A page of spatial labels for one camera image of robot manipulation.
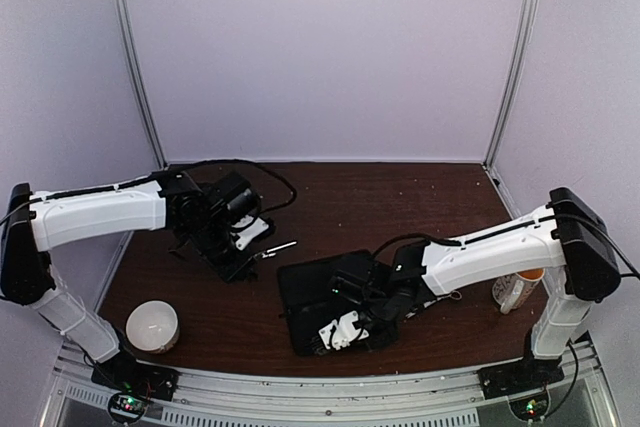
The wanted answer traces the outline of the silver thinning shears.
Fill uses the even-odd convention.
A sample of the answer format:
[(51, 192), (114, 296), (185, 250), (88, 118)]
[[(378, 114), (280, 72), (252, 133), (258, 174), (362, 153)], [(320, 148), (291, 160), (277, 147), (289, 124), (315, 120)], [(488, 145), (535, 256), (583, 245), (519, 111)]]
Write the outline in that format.
[(256, 260), (263, 260), (275, 257), (279, 252), (295, 247), (298, 244), (296, 240), (289, 241), (283, 244), (279, 244), (277, 246), (268, 248), (266, 250), (260, 251), (253, 255), (253, 258)]

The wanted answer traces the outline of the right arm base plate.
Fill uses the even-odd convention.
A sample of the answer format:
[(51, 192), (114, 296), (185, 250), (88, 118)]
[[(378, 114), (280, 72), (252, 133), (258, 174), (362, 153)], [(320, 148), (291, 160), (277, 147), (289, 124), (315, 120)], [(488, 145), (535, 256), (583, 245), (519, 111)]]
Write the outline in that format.
[(527, 348), (515, 361), (483, 367), (477, 375), (486, 400), (541, 389), (562, 381), (561, 357), (537, 358)]

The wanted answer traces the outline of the black zip tool case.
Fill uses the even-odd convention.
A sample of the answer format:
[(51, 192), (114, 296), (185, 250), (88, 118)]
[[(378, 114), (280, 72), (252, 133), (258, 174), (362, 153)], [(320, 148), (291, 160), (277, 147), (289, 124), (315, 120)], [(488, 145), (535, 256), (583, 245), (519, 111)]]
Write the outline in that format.
[(367, 250), (280, 267), (277, 285), (294, 353), (310, 357), (337, 351), (327, 343), (338, 341), (334, 325), (351, 312), (358, 314), (351, 344), (373, 351), (395, 343), (397, 322), (374, 311), (390, 299), (390, 275), (391, 268)]

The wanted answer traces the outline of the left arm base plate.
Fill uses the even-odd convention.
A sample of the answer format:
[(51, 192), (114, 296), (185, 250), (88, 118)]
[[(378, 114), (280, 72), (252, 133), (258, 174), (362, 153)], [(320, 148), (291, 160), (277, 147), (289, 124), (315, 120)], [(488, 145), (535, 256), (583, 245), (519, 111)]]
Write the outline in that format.
[(104, 362), (95, 361), (91, 381), (138, 398), (172, 401), (177, 388), (177, 370), (141, 363), (127, 350)]

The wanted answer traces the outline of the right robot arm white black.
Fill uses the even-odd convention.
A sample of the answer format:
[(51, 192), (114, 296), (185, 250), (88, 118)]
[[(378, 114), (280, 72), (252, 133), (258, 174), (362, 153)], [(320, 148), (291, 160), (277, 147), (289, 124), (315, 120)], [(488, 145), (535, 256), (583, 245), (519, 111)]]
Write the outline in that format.
[(376, 253), (345, 254), (330, 281), (349, 311), (319, 329), (327, 350), (373, 341), (400, 318), (411, 316), (462, 287), (535, 269), (563, 275), (550, 294), (513, 366), (519, 387), (530, 389), (562, 358), (591, 306), (621, 283), (621, 253), (604, 221), (570, 189), (551, 191), (547, 204), (504, 224), (453, 239), (403, 236), (391, 264)]

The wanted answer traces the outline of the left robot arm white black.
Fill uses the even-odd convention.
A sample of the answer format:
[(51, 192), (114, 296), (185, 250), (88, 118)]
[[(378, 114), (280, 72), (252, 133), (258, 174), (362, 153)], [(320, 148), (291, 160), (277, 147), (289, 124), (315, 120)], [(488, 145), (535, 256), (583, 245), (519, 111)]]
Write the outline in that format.
[(110, 323), (71, 294), (52, 265), (52, 249), (122, 232), (172, 231), (190, 244), (225, 282), (246, 279), (250, 245), (270, 236), (250, 182), (231, 172), (198, 183), (184, 171), (78, 191), (34, 192), (14, 187), (1, 224), (1, 296), (27, 306), (75, 342), (123, 391), (137, 389), (144, 371)]

